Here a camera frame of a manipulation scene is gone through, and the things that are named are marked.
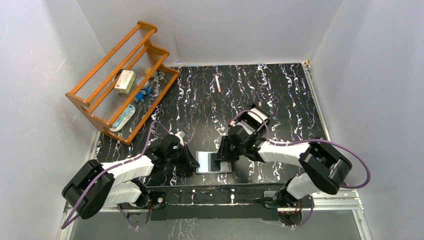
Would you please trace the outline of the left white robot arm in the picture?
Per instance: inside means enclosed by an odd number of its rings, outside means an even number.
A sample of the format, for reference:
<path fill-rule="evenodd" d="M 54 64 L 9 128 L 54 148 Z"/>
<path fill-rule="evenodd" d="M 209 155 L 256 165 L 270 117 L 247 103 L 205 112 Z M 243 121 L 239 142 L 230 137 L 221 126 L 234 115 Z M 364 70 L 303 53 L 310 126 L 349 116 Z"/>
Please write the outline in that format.
<path fill-rule="evenodd" d="M 147 147 L 143 155 L 117 162 L 87 161 L 61 195 L 84 220 L 103 207 L 130 204 L 144 208 L 151 202 L 151 194 L 139 178 L 150 176 L 166 165 L 184 171 L 200 167 L 180 133 L 167 134 L 159 143 Z"/>

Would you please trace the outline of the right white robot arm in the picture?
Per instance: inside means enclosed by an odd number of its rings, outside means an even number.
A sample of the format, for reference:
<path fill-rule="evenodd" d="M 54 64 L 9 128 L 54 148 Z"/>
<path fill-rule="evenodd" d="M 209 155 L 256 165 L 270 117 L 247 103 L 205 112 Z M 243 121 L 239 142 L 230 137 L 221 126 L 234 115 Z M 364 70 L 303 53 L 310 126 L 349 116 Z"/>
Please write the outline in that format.
<path fill-rule="evenodd" d="M 216 160 L 235 162 L 241 156 L 253 162 L 283 163 L 304 170 L 303 174 L 291 177 L 280 190 L 264 191 L 256 202 L 266 208 L 295 207 L 302 198 L 314 193 L 335 195 L 353 167 L 323 139 L 299 144 L 276 143 L 267 140 L 262 132 L 248 132 L 236 125 L 222 137 Z"/>

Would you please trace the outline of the silver metal card holder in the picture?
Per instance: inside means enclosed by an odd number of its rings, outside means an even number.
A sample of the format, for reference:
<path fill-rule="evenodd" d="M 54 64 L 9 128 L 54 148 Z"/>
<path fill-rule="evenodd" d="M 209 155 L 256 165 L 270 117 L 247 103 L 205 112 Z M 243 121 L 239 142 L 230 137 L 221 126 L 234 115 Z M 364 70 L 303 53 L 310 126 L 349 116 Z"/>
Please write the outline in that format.
<path fill-rule="evenodd" d="M 197 151 L 196 161 L 200 164 L 195 170 L 198 175 L 228 174 L 232 172 L 232 163 L 218 160 L 216 152 Z"/>

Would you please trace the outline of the black card tray box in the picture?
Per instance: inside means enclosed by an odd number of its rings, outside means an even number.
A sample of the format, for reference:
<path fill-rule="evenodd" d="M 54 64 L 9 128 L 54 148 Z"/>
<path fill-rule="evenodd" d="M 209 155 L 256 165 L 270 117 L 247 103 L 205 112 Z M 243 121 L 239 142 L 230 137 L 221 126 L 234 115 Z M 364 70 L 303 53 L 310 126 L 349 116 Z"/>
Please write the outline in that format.
<path fill-rule="evenodd" d="M 270 121 L 271 114 L 258 104 L 252 103 L 236 115 L 232 131 L 243 141 L 247 138 L 263 139 Z"/>

